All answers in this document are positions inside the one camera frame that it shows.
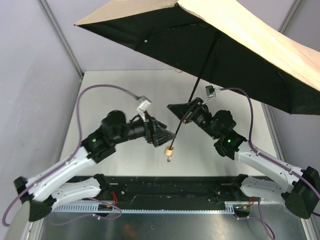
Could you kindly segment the beige folding umbrella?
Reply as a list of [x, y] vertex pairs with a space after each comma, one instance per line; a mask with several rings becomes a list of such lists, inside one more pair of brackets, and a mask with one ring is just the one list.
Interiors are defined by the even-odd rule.
[[75, 25], [286, 113], [320, 113], [320, 53], [236, 0], [111, 0]]

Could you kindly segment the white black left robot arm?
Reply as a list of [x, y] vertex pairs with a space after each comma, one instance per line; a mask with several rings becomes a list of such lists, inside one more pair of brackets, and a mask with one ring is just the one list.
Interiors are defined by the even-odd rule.
[[59, 206], [82, 199], [103, 200], [110, 195], [111, 184], [104, 174], [76, 183], [68, 181], [83, 170], [95, 166], [116, 152], [116, 145], [144, 138], [148, 144], [160, 147], [175, 139], [176, 135], [154, 117], [139, 115], [130, 121], [120, 110], [111, 111], [100, 127], [89, 134], [79, 148], [65, 160], [31, 178], [14, 180], [22, 203], [29, 203], [30, 222], [43, 219]]

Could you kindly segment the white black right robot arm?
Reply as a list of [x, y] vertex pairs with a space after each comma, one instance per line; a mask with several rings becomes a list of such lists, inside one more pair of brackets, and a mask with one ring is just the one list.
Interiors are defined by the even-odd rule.
[[236, 122], [229, 110], [212, 114], [199, 97], [167, 108], [182, 123], [193, 122], [214, 139], [220, 156], [248, 165], [271, 179], [242, 176], [239, 188], [245, 195], [283, 204], [299, 218], [311, 217], [320, 201], [320, 174], [315, 168], [285, 163], [254, 146], [234, 130]]

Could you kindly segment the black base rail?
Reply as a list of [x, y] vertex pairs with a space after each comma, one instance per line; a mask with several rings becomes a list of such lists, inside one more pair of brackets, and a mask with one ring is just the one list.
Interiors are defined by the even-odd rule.
[[251, 204], [257, 197], [240, 190], [239, 176], [107, 176], [110, 186], [97, 196], [116, 200], [122, 210], [213, 211], [225, 202]]

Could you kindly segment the aluminium right side rail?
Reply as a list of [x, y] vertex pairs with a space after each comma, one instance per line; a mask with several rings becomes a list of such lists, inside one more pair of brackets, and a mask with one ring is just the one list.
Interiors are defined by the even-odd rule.
[[265, 103], [261, 103], [261, 107], [262, 107], [262, 111], [264, 114], [264, 118], [265, 118], [267, 126], [268, 126], [268, 130], [270, 132], [270, 136], [272, 139], [273, 147], [276, 152], [276, 156], [281, 161], [286, 163], [287, 159], [286, 159], [285, 152], [283, 150], [283, 146], [282, 146], [282, 143], [280, 140], [280, 135], [277, 130], [277, 126], [276, 126], [275, 118], [274, 118], [274, 115], [272, 112], [272, 108]]

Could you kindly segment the aluminium corner frame post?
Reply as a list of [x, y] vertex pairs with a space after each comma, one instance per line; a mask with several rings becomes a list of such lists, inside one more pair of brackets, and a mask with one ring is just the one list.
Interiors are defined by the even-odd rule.
[[290, 5], [284, 19], [282, 20], [278, 32], [287, 35], [288, 30], [290, 29], [291, 25], [293, 24], [295, 18], [297, 17], [298, 13], [300, 12], [301, 8], [305, 4], [305, 0], [294, 0]]

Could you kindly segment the aluminium left corner post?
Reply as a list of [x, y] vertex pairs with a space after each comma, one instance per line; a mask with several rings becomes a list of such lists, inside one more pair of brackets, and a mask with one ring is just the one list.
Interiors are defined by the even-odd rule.
[[36, 2], [38, 3], [44, 16], [46, 17], [51, 29], [53, 30], [57, 40], [60, 43], [60, 46], [62, 47], [63, 51], [65, 52], [69, 62], [71, 63], [73, 69], [75, 70], [77, 76], [80, 79], [83, 79], [84, 72], [81, 69], [81, 66], [80, 66], [65, 34], [63, 33], [62, 28], [61, 28], [58, 20], [56, 19], [56, 16], [55, 16], [54, 12], [52, 11], [48, 1], [47, 0], [37, 0]]

